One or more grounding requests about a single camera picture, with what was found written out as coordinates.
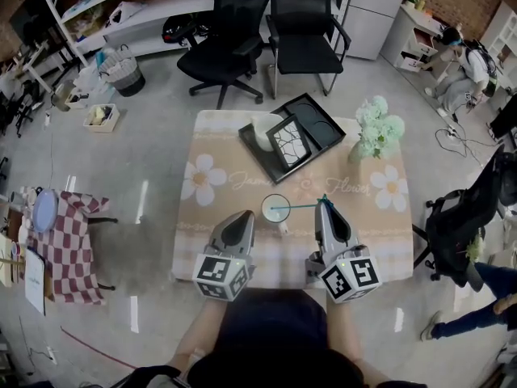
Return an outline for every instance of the laundry basket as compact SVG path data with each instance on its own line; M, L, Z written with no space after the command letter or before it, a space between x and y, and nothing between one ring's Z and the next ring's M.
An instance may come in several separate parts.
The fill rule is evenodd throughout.
M107 57L99 67L99 74L126 97L137 94L145 85L145 78L138 67L137 59L126 44Z

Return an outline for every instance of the picture frame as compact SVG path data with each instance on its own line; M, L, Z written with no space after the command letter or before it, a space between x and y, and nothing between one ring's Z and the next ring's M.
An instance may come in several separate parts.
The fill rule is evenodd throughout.
M286 171L311 155L304 130L294 115L271 128L266 135Z

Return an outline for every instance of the mug handle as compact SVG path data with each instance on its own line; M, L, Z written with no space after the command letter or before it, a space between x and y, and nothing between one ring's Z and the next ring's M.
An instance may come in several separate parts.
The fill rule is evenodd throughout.
M280 229L280 234L283 236L289 234L288 223L285 221L282 221L280 224L278 224L278 227Z

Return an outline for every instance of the flower vase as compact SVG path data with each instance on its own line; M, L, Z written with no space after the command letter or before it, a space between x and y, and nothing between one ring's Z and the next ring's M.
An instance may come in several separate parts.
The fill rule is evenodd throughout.
M361 153L361 142L361 140L358 140L348 153L348 162L350 164L356 164L364 158Z

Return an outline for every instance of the blue plate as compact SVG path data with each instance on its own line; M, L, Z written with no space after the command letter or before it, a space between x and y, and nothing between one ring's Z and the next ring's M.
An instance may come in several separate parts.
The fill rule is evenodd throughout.
M57 196L53 190L43 190L36 198L32 210L34 230L44 233L54 227L57 216Z

